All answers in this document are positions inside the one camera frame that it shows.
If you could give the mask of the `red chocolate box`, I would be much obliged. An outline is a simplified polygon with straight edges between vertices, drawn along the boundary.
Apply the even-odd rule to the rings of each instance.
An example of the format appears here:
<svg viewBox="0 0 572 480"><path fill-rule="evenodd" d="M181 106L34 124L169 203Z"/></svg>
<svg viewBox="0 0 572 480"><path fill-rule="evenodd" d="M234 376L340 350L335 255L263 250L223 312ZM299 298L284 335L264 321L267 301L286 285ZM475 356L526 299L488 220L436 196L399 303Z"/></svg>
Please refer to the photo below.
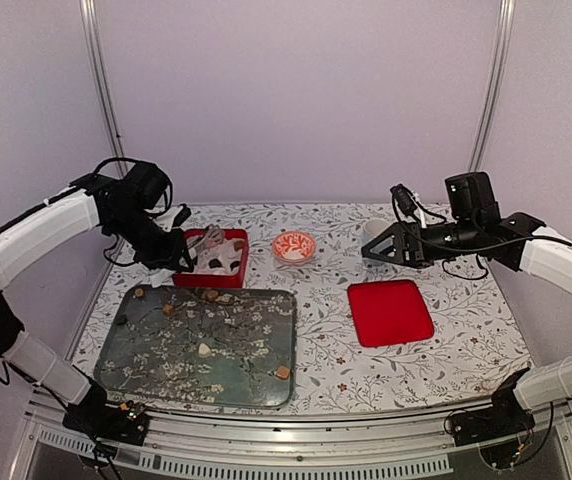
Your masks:
<svg viewBox="0 0 572 480"><path fill-rule="evenodd" d="M175 286L240 289L249 256L248 234L243 229L191 229L185 232L192 272L172 276Z"/></svg>

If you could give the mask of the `red box lid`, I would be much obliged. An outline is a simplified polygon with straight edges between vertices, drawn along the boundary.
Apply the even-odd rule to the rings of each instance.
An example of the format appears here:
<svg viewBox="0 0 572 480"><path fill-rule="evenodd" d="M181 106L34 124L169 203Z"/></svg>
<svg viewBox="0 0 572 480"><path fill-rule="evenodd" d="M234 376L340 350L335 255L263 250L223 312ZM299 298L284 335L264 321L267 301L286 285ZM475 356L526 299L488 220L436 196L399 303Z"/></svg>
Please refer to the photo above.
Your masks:
<svg viewBox="0 0 572 480"><path fill-rule="evenodd" d="M363 347L407 344L434 335L435 327L423 296L411 280L352 284L347 296Z"/></svg>

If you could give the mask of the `silver tongs white handle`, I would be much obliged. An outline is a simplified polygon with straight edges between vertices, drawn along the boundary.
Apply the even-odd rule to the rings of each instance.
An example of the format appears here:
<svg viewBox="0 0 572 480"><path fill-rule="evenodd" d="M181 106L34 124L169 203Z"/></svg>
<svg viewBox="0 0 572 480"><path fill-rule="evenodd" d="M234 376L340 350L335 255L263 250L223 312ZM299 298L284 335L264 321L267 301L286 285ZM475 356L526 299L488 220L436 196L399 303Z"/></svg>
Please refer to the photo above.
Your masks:
<svg viewBox="0 0 572 480"><path fill-rule="evenodd" d="M152 287L159 287L176 273L183 273L185 270L192 273L195 269L195 259L206 250L222 244L224 238L224 231L215 225L209 225L205 232L200 235L186 237L186 247L180 255L178 268L175 270L169 268L154 270L149 275L150 285Z"/></svg>

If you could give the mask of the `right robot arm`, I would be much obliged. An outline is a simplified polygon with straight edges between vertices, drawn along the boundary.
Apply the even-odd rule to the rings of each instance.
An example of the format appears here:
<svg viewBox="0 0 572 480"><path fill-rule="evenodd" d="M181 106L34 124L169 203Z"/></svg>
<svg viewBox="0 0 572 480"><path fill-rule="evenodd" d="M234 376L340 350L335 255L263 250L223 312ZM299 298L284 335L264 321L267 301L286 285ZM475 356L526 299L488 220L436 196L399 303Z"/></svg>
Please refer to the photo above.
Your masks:
<svg viewBox="0 0 572 480"><path fill-rule="evenodd" d="M539 365L497 388L483 427L503 436L522 413L572 399L572 240L524 212L505 216L490 177L482 171L451 176L445 187L449 214L433 213L403 184L391 187L393 222L362 247L364 258L423 269L475 256L503 266L500 286L526 327ZM527 327L528 321L535 324Z"/></svg>

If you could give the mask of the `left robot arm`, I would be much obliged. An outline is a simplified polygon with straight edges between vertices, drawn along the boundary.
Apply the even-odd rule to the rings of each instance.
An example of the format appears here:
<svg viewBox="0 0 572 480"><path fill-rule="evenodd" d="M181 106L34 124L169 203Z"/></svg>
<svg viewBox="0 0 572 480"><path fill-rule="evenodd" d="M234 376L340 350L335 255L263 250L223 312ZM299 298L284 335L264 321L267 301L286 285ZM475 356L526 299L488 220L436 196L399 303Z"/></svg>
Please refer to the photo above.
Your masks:
<svg viewBox="0 0 572 480"><path fill-rule="evenodd" d="M76 294L89 293L83 274L97 275L101 268L91 263L102 258L96 239L82 252L85 234L128 243L133 263L157 283L193 268L182 229L191 210L173 206L169 176L132 159L128 172L113 178L103 171L111 163L102 161L0 227L0 360L50 391L94 434L115 423L105 390L64 360L60 347L30 332L28 314L70 308Z"/></svg>

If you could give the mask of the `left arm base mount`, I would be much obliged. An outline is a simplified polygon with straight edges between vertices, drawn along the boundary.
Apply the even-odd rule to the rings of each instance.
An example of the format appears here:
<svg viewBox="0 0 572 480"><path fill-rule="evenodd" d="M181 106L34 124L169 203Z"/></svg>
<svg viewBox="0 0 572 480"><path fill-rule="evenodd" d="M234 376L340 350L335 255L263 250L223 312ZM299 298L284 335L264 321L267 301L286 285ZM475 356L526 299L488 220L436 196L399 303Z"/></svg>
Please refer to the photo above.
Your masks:
<svg viewBox="0 0 572 480"><path fill-rule="evenodd" d="M142 446L148 433L150 417L139 403L127 401L111 406L102 397L85 398L80 404L69 404L63 426L87 435L93 440L105 439Z"/></svg>

